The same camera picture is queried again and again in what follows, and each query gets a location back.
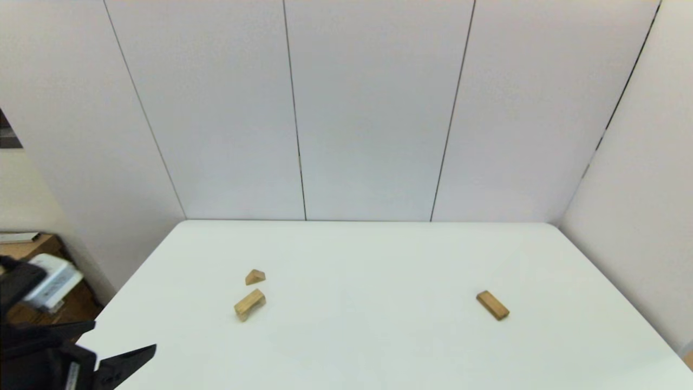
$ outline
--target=wall panel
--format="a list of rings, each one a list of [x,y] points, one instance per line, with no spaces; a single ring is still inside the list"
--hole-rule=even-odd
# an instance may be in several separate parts
[[[472,3],[286,0],[308,219],[430,218]]]
[[[0,1],[0,106],[120,288],[184,215],[102,2]]]
[[[656,8],[477,1],[433,220],[557,222]]]
[[[188,218],[303,219],[281,0],[106,4]]]

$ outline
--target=wooden furniture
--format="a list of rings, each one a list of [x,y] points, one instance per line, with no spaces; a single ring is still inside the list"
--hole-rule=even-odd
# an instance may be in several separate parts
[[[684,356],[683,361],[693,371],[693,351],[689,352],[688,355]]]
[[[272,276],[267,303],[240,322],[253,268]],[[491,316],[485,289],[512,315]],[[123,390],[693,389],[544,223],[186,221],[79,344],[101,357],[158,345]]]
[[[0,255],[15,259],[31,259],[40,253],[48,253],[71,260],[62,242],[56,235],[41,234],[34,242],[23,244],[0,244]],[[89,285],[82,280],[70,291],[64,304],[55,313],[40,312],[24,304],[15,305],[8,313],[11,323],[29,322],[38,325],[94,320],[102,306],[94,299]]]

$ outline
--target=wooden block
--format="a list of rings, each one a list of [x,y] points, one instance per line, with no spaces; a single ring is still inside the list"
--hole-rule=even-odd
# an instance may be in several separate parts
[[[479,295],[477,295],[477,300],[481,302],[486,310],[489,310],[495,319],[499,321],[510,314],[510,311],[508,311],[508,309],[506,309],[505,306],[503,306],[498,299],[495,299],[495,296],[488,291],[479,293]]]
[[[236,310],[236,315],[238,318],[245,322],[245,320],[248,319],[250,312],[264,305],[265,302],[265,294],[262,294],[262,291],[255,289],[252,293],[241,299],[239,303],[236,303],[234,309]]]
[[[256,269],[250,271],[248,276],[245,277],[245,285],[250,286],[257,282],[262,282],[265,279],[265,273],[258,271]]]

